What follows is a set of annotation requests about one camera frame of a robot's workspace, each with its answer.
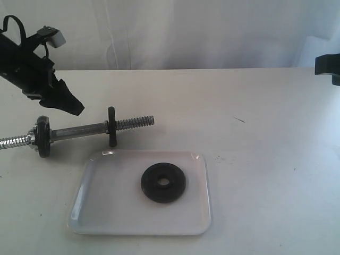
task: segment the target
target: white plastic tray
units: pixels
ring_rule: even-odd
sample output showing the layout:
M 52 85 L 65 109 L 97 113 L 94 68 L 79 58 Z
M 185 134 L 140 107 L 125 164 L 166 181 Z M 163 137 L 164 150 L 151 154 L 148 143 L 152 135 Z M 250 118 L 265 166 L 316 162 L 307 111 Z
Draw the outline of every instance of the white plastic tray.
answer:
M 168 162 L 182 169 L 186 189 L 168 204 L 148 199 L 141 177 L 151 165 Z M 112 150 L 93 155 L 69 218 L 82 234 L 198 235 L 210 225 L 205 161 L 191 152 Z

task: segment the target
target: white curtain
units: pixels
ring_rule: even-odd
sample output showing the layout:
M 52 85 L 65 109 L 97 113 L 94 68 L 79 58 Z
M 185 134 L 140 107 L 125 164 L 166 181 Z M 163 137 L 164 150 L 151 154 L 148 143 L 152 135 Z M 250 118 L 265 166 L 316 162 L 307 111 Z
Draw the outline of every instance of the white curtain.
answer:
M 28 35 L 60 29 L 67 43 L 50 57 L 64 70 L 313 66 L 340 53 L 339 0 L 0 0 L 0 14 Z

